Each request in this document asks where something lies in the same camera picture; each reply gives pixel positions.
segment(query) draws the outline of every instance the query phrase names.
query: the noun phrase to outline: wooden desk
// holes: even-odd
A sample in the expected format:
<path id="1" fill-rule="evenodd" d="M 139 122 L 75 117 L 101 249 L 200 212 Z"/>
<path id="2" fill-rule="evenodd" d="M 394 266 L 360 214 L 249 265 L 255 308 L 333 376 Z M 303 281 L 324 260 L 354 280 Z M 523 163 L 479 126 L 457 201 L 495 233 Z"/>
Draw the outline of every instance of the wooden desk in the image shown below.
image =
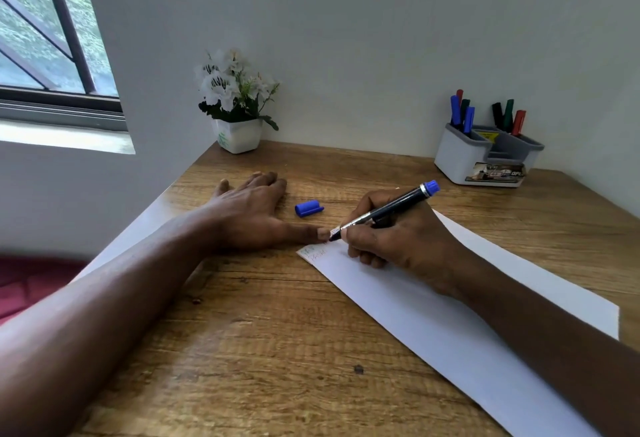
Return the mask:
<path id="1" fill-rule="evenodd" d="M 437 179 L 434 208 L 618 304 L 621 340 L 640 350 L 640 221 L 560 172 L 534 170 L 515 190 L 464 187 L 430 159 L 267 141 L 234 156 L 214 145 L 154 209 L 192 209 L 222 177 L 237 185 L 256 170 L 289 180 L 282 218 L 316 198 L 325 210 L 308 222 L 328 227 L 368 190 Z M 207 260 L 74 435 L 325 434 L 505 432 L 288 248 Z"/>

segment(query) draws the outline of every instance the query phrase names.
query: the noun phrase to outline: pen holder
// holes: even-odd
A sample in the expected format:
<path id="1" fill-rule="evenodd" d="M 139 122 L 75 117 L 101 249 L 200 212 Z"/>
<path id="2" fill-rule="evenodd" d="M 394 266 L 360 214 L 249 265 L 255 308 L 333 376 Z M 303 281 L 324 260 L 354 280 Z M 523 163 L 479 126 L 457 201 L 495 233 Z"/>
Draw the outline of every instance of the pen holder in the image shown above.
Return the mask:
<path id="1" fill-rule="evenodd" d="M 435 164 L 456 184 L 518 187 L 544 148 L 496 127 L 475 125 L 467 136 L 447 124 Z"/>

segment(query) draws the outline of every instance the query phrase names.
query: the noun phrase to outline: window sill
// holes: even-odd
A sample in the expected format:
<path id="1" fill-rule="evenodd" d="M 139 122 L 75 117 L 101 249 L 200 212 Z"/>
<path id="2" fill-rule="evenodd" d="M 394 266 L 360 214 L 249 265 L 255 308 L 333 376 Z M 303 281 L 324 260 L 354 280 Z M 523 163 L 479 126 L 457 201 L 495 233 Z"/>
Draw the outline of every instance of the window sill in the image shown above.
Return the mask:
<path id="1" fill-rule="evenodd" d="M 0 120 L 0 141 L 135 154 L 127 132 Z"/>

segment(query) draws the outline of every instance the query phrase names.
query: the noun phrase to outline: white paper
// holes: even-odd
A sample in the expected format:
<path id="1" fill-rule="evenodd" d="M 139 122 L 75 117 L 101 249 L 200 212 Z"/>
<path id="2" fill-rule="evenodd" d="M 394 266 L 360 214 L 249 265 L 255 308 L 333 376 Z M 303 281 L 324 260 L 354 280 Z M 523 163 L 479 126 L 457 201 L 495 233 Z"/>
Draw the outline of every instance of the white paper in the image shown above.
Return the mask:
<path id="1" fill-rule="evenodd" d="M 438 216 L 456 238 L 500 270 L 617 337 L 618 306 Z M 376 270 L 349 258 L 341 240 L 309 245 L 298 254 L 512 435 L 599 435 L 463 304 L 397 267 Z"/>

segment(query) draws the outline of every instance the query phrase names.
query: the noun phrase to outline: window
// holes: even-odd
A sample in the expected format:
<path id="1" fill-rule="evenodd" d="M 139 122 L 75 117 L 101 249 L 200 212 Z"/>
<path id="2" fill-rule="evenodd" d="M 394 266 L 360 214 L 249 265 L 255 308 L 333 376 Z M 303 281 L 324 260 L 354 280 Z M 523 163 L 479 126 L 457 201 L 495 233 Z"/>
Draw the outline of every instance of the window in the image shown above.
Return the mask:
<path id="1" fill-rule="evenodd" d="M 0 0 L 0 117 L 126 130 L 91 0 Z"/>

